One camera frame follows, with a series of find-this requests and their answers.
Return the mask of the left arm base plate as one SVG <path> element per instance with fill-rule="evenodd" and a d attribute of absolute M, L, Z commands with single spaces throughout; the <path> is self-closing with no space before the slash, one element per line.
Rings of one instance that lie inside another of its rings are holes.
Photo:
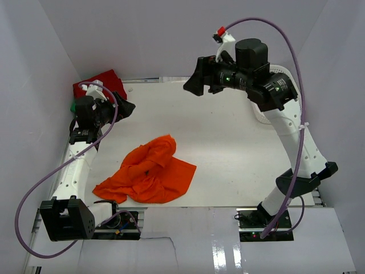
<path fill-rule="evenodd" d="M 109 223 L 97 227 L 92 240 L 139 240 L 144 223 L 143 211 L 131 211 L 135 221 L 126 212 L 121 213 Z"/>

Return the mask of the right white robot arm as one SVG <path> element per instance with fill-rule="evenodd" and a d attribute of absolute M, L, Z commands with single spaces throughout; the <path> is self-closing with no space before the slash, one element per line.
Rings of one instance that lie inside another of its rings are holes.
<path fill-rule="evenodd" d="M 270 71 L 268 53 L 260 39 L 240 40 L 235 44 L 234 58 L 225 50 L 199 57 L 194 73 L 183 85 L 184 90 L 196 96 L 203 95 L 205 86 L 212 94 L 225 88 L 245 91 L 275 129 L 291 167 L 277 177 L 276 186 L 254 214 L 266 228 L 278 221 L 283 205 L 311 192 L 338 171 L 338 165 L 326 160 L 301 122 L 302 109 L 290 77 Z"/>

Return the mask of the orange t shirt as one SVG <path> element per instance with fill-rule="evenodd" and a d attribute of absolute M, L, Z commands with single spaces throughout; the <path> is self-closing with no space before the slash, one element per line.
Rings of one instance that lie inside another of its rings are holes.
<path fill-rule="evenodd" d="M 176 149 L 177 143 L 170 135 L 140 145 L 92 193 L 118 204 L 128 198 L 138 203 L 164 204 L 185 195 L 197 166 L 175 158 Z"/>

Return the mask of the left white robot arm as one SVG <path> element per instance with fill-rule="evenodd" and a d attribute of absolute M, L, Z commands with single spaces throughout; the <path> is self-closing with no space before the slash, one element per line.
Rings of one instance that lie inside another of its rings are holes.
<path fill-rule="evenodd" d="M 50 200 L 40 205 L 40 215 L 51 241 L 91 239 L 95 228 L 120 223 L 116 201 L 102 198 L 85 204 L 88 174 L 99 150 L 102 127 L 129 117 L 135 105 L 116 91 L 115 101 L 85 95 L 75 100 L 75 118 L 70 125 L 68 159 L 58 187 Z"/>

